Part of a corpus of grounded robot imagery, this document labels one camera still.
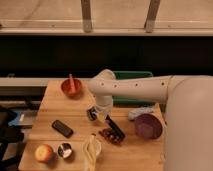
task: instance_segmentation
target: remote control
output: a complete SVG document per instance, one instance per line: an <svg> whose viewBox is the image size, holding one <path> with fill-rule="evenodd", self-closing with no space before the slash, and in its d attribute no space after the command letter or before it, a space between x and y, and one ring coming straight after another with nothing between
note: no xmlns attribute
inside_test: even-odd
<svg viewBox="0 0 213 171"><path fill-rule="evenodd" d="M73 134L73 130L59 120L55 120L52 127L67 138Z"/></svg>

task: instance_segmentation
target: wooden table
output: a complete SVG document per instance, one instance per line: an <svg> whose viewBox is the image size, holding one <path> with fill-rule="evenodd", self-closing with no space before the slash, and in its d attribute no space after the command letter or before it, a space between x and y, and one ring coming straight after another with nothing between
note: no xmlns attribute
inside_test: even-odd
<svg viewBox="0 0 213 171"><path fill-rule="evenodd" d="M83 82L83 95L79 99L66 97L60 89L61 81L50 81L42 100L38 115L29 135L22 160L20 171L83 171L84 157L82 144L91 133L96 133L101 141L102 151L97 160L96 171L162 171L163 170L163 135L157 140L145 141L134 133L133 122L128 121L127 115L132 107L114 107L111 118L125 132L126 138L121 146L106 142L98 135L98 131L108 127L105 124L90 122L86 110L93 106L94 98L88 91L86 81ZM155 105L154 115L161 121L161 112L158 104ZM53 130L51 123L59 119L74 130L69 138ZM47 143L54 151L63 142L69 142L74 155L63 160L56 157L50 164L38 163L34 158L36 147Z"/></svg>

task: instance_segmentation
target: apple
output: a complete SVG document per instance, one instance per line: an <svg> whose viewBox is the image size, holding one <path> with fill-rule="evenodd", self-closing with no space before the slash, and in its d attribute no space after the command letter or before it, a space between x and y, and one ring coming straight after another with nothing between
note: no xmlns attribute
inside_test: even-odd
<svg viewBox="0 0 213 171"><path fill-rule="evenodd" d="M35 150L35 158L38 162L47 163L54 156L53 148L48 144L42 144Z"/></svg>

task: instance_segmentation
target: maroon bowl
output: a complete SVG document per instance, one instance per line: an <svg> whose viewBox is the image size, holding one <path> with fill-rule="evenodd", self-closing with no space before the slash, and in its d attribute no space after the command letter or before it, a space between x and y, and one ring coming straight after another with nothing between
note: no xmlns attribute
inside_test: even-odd
<svg viewBox="0 0 213 171"><path fill-rule="evenodd" d="M134 123L136 134L144 139L157 139L162 134L161 122L152 114L142 114Z"/></svg>
<svg viewBox="0 0 213 171"><path fill-rule="evenodd" d="M74 97L74 96L78 95L82 90L81 81L76 78L74 78L73 80L74 80L74 84L75 84L75 88L76 88L75 92L70 91L71 88L70 88L70 79L69 78L64 80L63 83L61 84L61 90L68 97Z"/></svg>

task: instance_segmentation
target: white surface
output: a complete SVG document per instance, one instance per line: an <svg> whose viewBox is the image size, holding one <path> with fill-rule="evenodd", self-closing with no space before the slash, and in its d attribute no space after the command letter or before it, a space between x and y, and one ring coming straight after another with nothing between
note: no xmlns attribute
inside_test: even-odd
<svg viewBox="0 0 213 171"><path fill-rule="evenodd" d="M93 31L84 33L80 0L0 0L0 34L212 36L212 0L162 0L155 29L144 24L150 0L91 0Z"/></svg>

